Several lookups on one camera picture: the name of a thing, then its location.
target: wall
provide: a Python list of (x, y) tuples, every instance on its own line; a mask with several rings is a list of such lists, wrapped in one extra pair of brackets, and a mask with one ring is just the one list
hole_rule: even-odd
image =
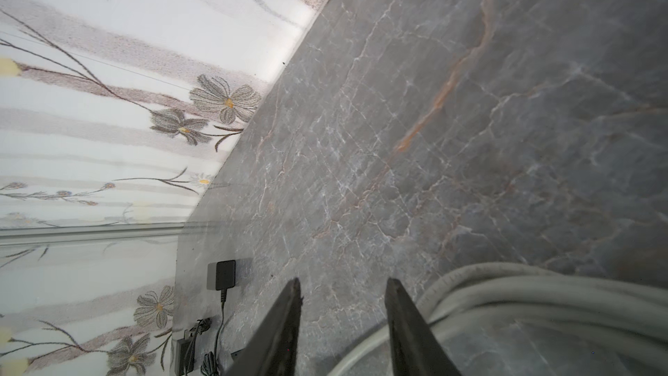
[(0, 228), (185, 221), (323, 1), (0, 0)]
[(167, 374), (175, 262), (175, 236), (0, 248), (0, 375)]

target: gray marble surface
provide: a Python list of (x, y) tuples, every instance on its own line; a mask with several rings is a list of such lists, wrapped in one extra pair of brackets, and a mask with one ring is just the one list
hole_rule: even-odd
[[(223, 356), (297, 276), (300, 375), (382, 324), (389, 276), (668, 285), (667, 25), (667, 0), (330, 0), (180, 238), (175, 330), (218, 314), (206, 264), (233, 258)], [(514, 323), (446, 347), (465, 375), (650, 374)]]

